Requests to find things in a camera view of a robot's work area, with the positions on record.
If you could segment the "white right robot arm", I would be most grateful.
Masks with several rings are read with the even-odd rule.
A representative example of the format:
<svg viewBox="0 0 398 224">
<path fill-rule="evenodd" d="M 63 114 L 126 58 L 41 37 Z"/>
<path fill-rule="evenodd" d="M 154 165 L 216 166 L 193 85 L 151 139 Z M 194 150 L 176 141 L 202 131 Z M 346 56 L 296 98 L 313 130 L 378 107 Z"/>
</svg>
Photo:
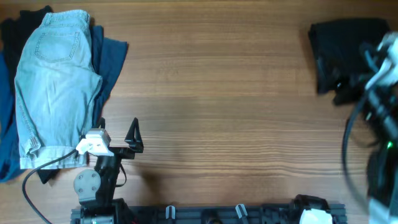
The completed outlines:
<svg viewBox="0 0 398 224">
<path fill-rule="evenodd" d="M 349 176 L 347 148 L 356 117 L 369 116 L 380 146 L 368 161 L 368 199 L 363 198 Z M 341 163 L 346 183 L 360 205 L 369 212 L 370 223 L 397 223 L 397 83 L 373 85 L 366 90 L 347 120 Z"/>
</svg>

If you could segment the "black shorts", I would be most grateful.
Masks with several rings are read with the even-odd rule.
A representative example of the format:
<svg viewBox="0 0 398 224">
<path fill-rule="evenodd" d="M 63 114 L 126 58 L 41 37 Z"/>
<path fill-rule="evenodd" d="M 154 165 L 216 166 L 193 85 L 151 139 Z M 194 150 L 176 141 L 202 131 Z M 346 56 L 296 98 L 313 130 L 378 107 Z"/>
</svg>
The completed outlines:
<svg viewBox="0 0 398 224">
<path fill-rule="evenodd" d="M 312 24 L 308 39 L 317 69 L 317 92 L 325 94 L 350 75 L 368 73 L 360 46 L 378 44 L 390 31 L 380 18 L 337 19 Z"/>
</svg>

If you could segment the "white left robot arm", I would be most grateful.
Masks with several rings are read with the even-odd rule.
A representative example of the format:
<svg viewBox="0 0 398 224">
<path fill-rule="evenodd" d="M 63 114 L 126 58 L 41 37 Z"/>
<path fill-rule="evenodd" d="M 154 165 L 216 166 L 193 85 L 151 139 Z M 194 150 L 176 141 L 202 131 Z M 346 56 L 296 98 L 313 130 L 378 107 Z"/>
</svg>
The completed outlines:
<svg viewBox="0 0 398 224">
<path fill-rule="evenodd" d="M 120 173 L 126 171 L 123 159 L 133 160 L 142 153 L 144 144 L 139 131 L 139 121 L 134 118 L 126 134 L 125 147 L 111 147 L 111 138 L 104 128 L 93 128 L 77 145 L 79 154 L 97 158 L 93 169 L 85 169 L 74 180 L 80 211 L 71 216 L 72 223 L 137 223 L 137 217 L 122 198 L 114 198 Z"/>
</svg>

